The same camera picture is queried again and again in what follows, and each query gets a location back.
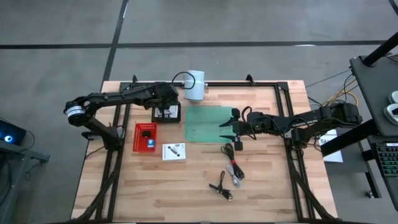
keyboard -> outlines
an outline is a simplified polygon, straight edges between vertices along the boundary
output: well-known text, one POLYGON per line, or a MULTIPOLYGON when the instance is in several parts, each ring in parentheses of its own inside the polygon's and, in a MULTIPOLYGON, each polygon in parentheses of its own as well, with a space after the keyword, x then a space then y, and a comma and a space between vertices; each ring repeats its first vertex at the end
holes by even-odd
POLYGON ((378 164, 384 177, 398 177, 398 142, 377 143, 378 164))

white cable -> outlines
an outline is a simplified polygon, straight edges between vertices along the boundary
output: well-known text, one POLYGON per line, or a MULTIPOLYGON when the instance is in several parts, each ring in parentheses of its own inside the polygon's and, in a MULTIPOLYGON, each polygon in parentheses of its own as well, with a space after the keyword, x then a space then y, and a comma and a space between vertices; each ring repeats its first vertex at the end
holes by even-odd
POLYGON ((228 164, 226 166, 226 170, 228 170, 229 174, 231 174, 232 181, 233 181, 235 187, 236 188, 241 188, 242 187, 242 182, 235 176, 234 169, 232 168, 232 166, 228 164))

white card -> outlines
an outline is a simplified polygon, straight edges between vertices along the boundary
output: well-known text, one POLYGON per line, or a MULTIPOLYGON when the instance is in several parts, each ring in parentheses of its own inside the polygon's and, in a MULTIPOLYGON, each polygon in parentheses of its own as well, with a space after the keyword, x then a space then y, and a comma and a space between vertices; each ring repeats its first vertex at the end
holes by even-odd
POLYGON ((185 143, 163 144, 163 161, 177 161, 185 159, 185 143))
MULTIPOLYGON (((334 139, 337 137, 337 132, 335 129, 329 130, 325 135, 322 135, 319 138, 319 145, 323 145, 324 143, 334 139)), ((341 156, 341 151, 334 152, 329 156, 325 156, 323 158, 325 162, 343 162, 343 157, 341 156)))

desk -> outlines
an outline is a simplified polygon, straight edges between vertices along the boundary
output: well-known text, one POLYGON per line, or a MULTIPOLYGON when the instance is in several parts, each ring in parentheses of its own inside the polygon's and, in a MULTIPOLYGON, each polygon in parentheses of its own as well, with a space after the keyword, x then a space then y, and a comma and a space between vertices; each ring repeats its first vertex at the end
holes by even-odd
MULTIPOLYGON (((310 110, 303 81, 288 81, 294 113, 310 110)), ((103 91, 118 91, 120 82, 105 82, 103 91)), ((282 139, 267 134, 257 141, 243 137, 244 150, 235 159, 245 173, 243 188, 236 189, 226 173, 223 186, 233 194, 227 201, 208 186, 218 184, 220 172, 226 170, 228 158, 220 152, 222 144, 186 142, 184 138, 185 109, 191 103, 183 98, 182 119, 178 124, 159 124, 157 145, 153 154, 132 153, 135 123, 150 122, 151 110, 132 105, 126 132, 126 143, 118 185, 114 222, 276 222, 296 221, 296 212, 289 171, 282 139), (162 144, 185 142, 187 159, 183 162, 162 162, 162 144)), ((275 91, 268 87, 211 87, 205 90, 203 106, 232 106, 277 114, 275 91)), ((113 120, 115 107, 98 110, 96 118, 104 124, 113 120)), ((87 153, 103 145, 90 142, 87 153)), ((83 213, 100 190, 106 151, 92 154, 83 164, 72 218, 83 213)), ((337 216, 325 165, 320 152, 305 150, 305 165, 310 188, 320 203, 337 216)), ((303 193, 301 203, 304 214, 303 193)))

small white box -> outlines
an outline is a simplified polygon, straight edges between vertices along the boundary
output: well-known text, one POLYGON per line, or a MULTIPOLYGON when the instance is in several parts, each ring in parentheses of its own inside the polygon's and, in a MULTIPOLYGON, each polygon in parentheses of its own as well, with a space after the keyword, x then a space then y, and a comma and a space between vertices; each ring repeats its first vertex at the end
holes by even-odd
POLYGON ((185 159, 185 143, 163 144, 163 161, 177 161, 185 159))

